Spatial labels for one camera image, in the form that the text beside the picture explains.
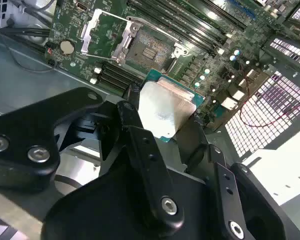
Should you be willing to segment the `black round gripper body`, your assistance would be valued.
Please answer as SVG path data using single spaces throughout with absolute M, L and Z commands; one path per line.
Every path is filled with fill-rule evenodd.
M 60 199 L 46 240 L 207 240 L 208 188 L 166 167 L 156 146 L 124 150 L 113 168 Z

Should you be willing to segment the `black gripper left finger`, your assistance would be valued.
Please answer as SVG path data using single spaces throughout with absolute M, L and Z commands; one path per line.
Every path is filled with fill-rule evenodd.
M 26 192 L 46 189 L 60 165 L 55 128 L 103 107 L 98 94 L 79 87 L 1 115 L 0 187 Z M 111 104 L 101 119 L 109 128 L 101 141 L 101 154 L 114 163 L 125 150 L 158 148 L 130 102 Z

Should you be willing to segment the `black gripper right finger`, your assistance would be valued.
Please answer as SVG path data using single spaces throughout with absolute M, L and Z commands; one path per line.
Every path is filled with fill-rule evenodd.
M 191 147 L 187 173 L 208 188 L 212 235 L 216 240 L 300 240 L 300 230 L 243 164 L 227 165 L 208 142 L 199 117 L 187 121 Z

